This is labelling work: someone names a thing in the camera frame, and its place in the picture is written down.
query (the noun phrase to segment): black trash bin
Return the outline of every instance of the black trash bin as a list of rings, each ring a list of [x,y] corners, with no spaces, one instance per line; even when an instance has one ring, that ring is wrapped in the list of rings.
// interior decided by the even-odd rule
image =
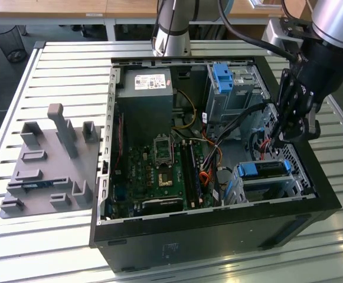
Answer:
[[[11,63],[25,59],[27,52],[16,25],[0,25],[0,49]]]

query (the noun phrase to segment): yellow wire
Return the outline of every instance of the yellow wire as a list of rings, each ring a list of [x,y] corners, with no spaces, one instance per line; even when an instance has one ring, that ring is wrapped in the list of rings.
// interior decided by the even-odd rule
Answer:
[[[188,100],[188,102],[191,104],[191,106],[193,107],[194,109],[194,117],[192,118],[192,121],[187,124],[187,125],[184,125],[184,126],[175,126],[175,127],[172,127],[173,129],[176,129],[176,130],[182,130],[182,129],[187,129],[189,127],[191,127],[194,123],[195,123],[195,120],[196,120],[196,108],[195,108],[195,105],[194,103],[192,102],[192,100],[186,95],[186,93],[182,90],[178,90],[181,94],[183,94],[183,96]]]

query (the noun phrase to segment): sticker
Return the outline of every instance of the sticker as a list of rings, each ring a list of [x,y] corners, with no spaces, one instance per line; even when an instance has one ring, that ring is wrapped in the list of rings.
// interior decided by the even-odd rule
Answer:
[[[97,13],[87,13],[86,14],[87,17],[102,17],[103,14],[97,14]]]
[[[156,90],[159,88],[166,88],[164,74],[137,75],[135,77],[135,90]]]
[[[213,190],[212,195],[218,201],[218,192],[216,190]]]
[[[162,247],[162,257],[169,259],[171,255],[175,254],[179,248],[179,243],[168,243]]]
[[[36,184],[27,184],[27,185],[23,185],[22,187],[37,187]]]
[[[202,113],[202,115],[201,115],[201,117],[202,117],[202,122],[204,123],[204,124],[207,124],[207,113],[205,113],[205,112],[203,112]]]

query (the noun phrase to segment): table leg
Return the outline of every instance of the table leg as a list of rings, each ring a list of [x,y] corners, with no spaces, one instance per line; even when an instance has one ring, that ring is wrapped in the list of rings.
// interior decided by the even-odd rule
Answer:
[[[115,36],[115,19],[104,19],[104,24],[107,31],[107,40],[116,41]]]

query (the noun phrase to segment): metal grating table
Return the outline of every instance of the metal grating table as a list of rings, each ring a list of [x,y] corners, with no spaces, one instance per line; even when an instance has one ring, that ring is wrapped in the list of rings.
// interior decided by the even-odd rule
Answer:
[[[267,56],[242,41],[196,41],[191,47],[193,55]],[[0,130],[0,203],[22,145],[24,121],[53,128],[47,107],[63,103],[65,117],[76,127],[86,119],[103,127],[110,58],[151,56],[150,50],[148,42],[49,42],[34,49]],[[279,79],[287,62],[267,61]],[[343,113],[332,97],[318,120],[322,135],[311,145],[343,206]],[[90,221],[91,210],[0,219],[0,282],[343,281],[343,209],[281,248],[119,275],[88,247]]]

